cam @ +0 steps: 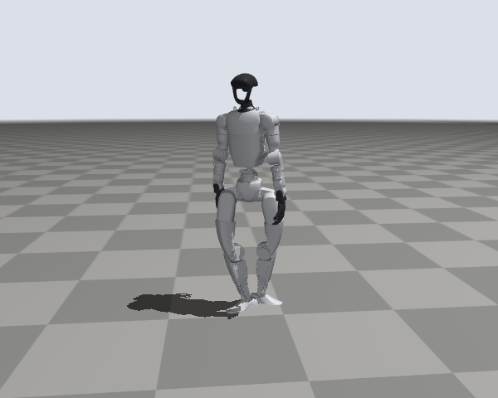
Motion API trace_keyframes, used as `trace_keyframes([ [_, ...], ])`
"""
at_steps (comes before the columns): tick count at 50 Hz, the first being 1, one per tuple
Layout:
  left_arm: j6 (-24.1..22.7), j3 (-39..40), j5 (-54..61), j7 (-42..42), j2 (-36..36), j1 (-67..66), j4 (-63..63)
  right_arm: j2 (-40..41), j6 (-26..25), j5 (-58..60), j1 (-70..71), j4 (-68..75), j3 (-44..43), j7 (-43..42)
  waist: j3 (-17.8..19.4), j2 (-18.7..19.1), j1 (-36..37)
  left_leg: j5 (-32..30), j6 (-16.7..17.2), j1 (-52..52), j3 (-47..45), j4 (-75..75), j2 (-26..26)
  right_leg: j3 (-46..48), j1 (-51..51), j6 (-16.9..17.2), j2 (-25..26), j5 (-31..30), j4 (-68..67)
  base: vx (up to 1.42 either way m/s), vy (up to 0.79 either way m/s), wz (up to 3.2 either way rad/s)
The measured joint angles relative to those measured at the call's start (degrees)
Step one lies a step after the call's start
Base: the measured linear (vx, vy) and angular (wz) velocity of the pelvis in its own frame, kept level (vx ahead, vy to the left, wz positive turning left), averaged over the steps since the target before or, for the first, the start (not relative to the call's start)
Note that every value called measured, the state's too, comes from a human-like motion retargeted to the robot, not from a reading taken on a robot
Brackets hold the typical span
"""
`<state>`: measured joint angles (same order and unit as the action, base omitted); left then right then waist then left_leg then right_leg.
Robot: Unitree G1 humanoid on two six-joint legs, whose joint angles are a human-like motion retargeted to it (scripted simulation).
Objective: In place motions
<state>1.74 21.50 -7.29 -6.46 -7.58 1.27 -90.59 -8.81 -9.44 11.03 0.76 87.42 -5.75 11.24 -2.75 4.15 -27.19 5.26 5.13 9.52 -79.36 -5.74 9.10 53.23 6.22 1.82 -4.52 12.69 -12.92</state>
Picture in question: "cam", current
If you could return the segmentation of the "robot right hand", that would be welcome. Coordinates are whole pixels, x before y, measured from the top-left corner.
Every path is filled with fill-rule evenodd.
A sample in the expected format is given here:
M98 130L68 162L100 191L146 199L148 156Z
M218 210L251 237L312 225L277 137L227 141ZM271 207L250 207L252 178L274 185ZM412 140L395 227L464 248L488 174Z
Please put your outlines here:
M216 208L217 208L218 198L220 196L220 193L224 190L224 188L219 190L219 186L216 183L213 185L213 188L214 188L214 192L216 193Z

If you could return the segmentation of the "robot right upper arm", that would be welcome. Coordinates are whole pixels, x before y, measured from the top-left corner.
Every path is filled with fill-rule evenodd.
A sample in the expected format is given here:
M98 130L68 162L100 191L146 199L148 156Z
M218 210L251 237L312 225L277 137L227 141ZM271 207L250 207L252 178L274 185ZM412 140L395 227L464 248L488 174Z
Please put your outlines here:
M215 159L224 161L228 158L228 137L227 137L227 114L220 114L216 119L218 147L213 151Z

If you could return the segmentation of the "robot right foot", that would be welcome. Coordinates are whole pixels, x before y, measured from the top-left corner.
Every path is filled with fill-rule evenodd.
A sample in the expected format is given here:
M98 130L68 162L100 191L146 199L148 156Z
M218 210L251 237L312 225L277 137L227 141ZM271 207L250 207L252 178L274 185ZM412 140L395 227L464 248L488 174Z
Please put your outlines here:
M247 298L246 298L247 300ZM250 299L248 299L249 301ZM244 300L240 299L236 304L231 306L230 308L226 309L226 313L240 313L244 312L248 309L251 308L257 308L259 306L257 299L254 297L251 297L250 302L244 302Z

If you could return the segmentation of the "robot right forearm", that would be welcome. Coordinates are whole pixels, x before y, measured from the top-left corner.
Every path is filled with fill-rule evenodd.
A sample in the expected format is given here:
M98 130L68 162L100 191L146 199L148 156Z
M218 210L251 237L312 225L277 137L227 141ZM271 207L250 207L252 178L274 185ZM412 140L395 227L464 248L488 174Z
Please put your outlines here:
M214 172L213 172L212 187L216 183L219 186L219 190L221 190L224 188L224 170L226 167L226 163L225 161L213 158L213 166L214 166Z

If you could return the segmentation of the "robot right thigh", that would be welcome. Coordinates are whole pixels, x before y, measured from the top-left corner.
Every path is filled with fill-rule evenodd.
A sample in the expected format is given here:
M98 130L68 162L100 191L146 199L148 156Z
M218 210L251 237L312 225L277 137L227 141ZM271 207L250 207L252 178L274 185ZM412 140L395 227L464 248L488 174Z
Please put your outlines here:
M231 187L220 193L217 202L216 229L217 237L224 254L232 261L240 261L245 250L239 244L234 243L235 209L237 203L237 187Z

